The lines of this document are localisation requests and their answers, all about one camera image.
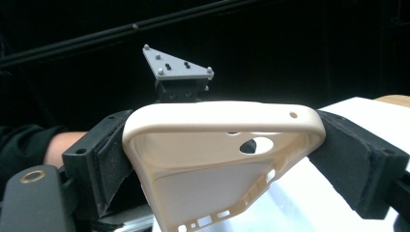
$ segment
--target black backdrop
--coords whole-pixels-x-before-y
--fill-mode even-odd
[[[212,1],[1,0],[2,55]],[[319,108],[351,97],[410,95],[409,29],[397,1],[271,1],[136,33],[101,49],[3,70],[0,123],[87,131],[157,99],[146,43],[216,75],[205,100]]]

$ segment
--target black fabric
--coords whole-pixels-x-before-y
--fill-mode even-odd
[[[44,129],[37,125],[18,128],[0,126],[0,199],[7,181],[26,168],[43,164],[51,138],[65,127]]]

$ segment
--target black sleeve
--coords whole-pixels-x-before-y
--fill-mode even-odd
[[[67,129],[44,129],[37,125],[19,128],[0,126],[0,200],[3,198],[7,181],[26,168],[43,164],[51,138],[63,131]]]

